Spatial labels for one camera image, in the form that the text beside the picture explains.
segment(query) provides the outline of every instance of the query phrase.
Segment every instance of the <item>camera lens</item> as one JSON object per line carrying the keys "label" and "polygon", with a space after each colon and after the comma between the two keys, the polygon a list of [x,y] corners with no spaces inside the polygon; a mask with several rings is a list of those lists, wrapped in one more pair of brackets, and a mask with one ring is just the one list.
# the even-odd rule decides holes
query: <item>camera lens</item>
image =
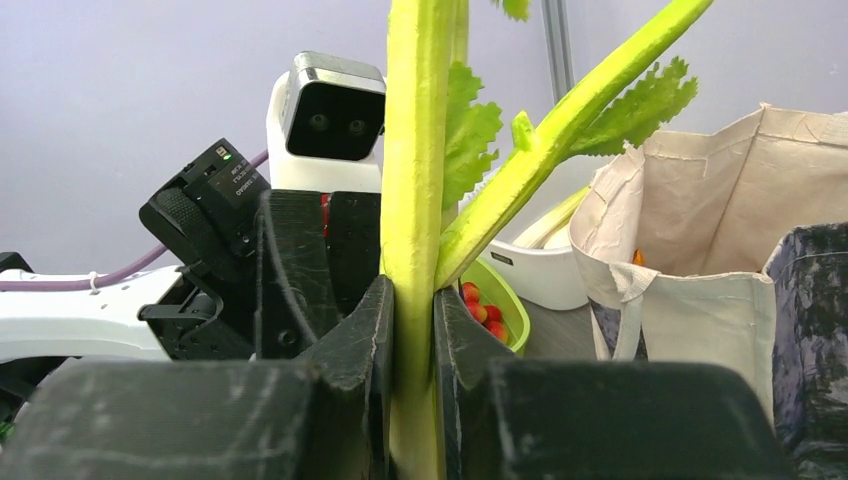
{"label": "camera lens", "polygon": [[347,129],[348,131],[350,131],[351,135],[358,137],[359,135],[365,133],[365,122],[363,122],[362,120],[354,120],[350,122],[350,125],[348,125]]}
{"label": "camera lens", "polygon": [[316,113],[309,119],[309,126],[316,132],[323,132],[330,126],[330,120],[323,113]]}

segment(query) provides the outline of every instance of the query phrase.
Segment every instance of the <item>table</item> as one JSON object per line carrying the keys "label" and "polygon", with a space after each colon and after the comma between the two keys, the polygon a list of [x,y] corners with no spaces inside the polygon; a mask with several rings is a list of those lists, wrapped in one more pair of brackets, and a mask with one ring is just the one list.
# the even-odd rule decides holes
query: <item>table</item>
{"label": "table", "polygon": [[530,338],[525,358],[550,360],[594,360],[589,306],[556,311],[523,300],[530,316]]}

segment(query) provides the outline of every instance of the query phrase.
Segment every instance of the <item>beige fabric bag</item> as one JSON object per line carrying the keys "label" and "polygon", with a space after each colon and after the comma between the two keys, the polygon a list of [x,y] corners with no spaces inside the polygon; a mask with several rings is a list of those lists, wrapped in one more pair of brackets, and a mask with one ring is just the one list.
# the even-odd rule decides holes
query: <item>beige fabric bag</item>
{"label": "beige fabric bag", "polygon": [[775,294],[758,272],[793,227],[848,220],[846,147],[848,116],[763,105],[598,170],[569,231],[598,358],[632,360],[641,331],[650,360],[737,371],[771,417]]}

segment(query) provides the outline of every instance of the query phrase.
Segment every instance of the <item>white wall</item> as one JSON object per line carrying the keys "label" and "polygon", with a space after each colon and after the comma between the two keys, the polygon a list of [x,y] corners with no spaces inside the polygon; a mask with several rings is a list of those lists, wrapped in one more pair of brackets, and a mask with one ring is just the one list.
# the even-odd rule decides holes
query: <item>white wall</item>
{"label": "white wall", "polygon": [[[385,69],[389,0],[0,0],[0,251],[41,272],[115,270],[155,239],[138,208],[220,137],[265,147],[299,51]],[[505,119],[553,105],[541,8],[472,2],[471,64]],[[499,146],[511,147],[508,128]]]}
{"label": "white wall", "polygon": [[[668,3],[561,1],[578,81]],[[682,56],[699,80],[698,96],[664,128],[713,133],[760,102],[823,113],[848,110],[846,46],[845,0],[715,0],[661,59]],[[499,237],[515,238],[607,160],[576,157],[558,167]]]}

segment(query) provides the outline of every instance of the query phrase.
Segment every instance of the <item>camera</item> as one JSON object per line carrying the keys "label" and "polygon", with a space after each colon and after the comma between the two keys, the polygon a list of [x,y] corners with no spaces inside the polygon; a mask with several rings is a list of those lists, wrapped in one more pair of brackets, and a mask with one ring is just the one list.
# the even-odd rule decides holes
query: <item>camera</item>
{"label": "camera", "polygon": [[373,154],[386,83],[377,67],[301,52],[274,85],[265,120],[273,188],[379,192]]}
{"label": "camera", "polygon": [[284,112],[292,155],[359,161],[383,128],[386,84],[376,67],[316,52],[294,58]]}
{"label": "camera", "polygon": [[227,282],[252,278],[256,211],[268,181],[222,138],[139,209],[139,219],[183,263]]}

